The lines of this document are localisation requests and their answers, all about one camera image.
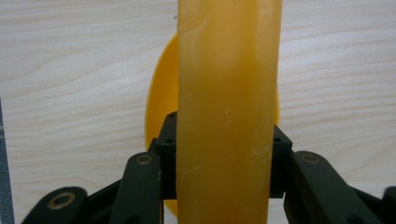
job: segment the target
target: wooden table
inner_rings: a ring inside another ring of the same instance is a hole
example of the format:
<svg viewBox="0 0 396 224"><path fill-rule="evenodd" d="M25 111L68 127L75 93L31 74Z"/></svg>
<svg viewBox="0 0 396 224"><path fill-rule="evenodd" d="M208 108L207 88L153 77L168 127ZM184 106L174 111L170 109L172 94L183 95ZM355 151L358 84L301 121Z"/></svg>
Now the wooden table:
<svg viewBox="0 0 396 224"><path fill-rule="evenodd" d="M0 4L16 223L54 189L119 179L145 149L150 79L176 25L177 0ZM396 185L396 1L284 0L278 71L294 150L375 196ZM287 223L282 202L270 204L269 223Z"/></svg>

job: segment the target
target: yellow plastic object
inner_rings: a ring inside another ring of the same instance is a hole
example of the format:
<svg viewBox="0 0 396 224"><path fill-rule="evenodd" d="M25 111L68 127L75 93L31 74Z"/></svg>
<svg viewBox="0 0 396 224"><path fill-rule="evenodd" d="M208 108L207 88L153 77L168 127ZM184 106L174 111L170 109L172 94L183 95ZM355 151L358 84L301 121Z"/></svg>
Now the yellow plastic object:
<svg viewBox="0 0 396 224"><path fill-rule="evenodd" d="M177 111L177 66L177 35L174 35L157 63L148 92L145 124L146 148L149 148L153 138L158 137L165 116ZM278 124L278 95L275 111L276 124ZM177 216L177 200L166 200L165 205Z"/></svg>
<svg viewBox="0 0 396 224"><path fill-rule="evenodd" d="M279 0L178 0L177 222L267 223Z"/></svg>

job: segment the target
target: wood grain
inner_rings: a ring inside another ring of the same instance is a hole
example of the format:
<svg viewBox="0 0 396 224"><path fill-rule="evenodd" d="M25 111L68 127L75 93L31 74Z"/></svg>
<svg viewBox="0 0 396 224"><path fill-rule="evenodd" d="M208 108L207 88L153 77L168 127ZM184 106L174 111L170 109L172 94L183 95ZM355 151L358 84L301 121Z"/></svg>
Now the wood grain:
<svg viewBox="0 0 396 224"><path fill-rule="evenodd" d="M149 83L176 14L176 0L0 4L16 223L54 189L112 183L144 150ZM278 86L295 150L376 196L396 185L395 1L285 0ZM269 223L287 223L280 201Z"/></svg>

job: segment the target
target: translucent yellow tube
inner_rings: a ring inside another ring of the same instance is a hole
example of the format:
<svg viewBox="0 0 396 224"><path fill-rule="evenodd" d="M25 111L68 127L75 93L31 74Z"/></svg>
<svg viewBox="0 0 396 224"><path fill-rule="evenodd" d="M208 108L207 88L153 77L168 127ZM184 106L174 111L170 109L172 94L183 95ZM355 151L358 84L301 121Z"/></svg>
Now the translucent yellow tube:
<svg viewBox="0 0 396 224"><path fill-rule="evenodd" d="M281 1L179 0L179 224L266 223Z"/></svg>

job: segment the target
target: yellow cylinder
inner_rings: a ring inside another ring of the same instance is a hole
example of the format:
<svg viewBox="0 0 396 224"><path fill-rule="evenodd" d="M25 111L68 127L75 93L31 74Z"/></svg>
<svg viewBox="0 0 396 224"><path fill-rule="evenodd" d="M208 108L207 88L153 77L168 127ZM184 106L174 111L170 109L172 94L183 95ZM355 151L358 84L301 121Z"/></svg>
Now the yellow cylinder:
<svg viewBox="0 0 396 224"><path fill-rule="evenodd" d="M179 0L179 224L266 223L281 1Z"/></svg>

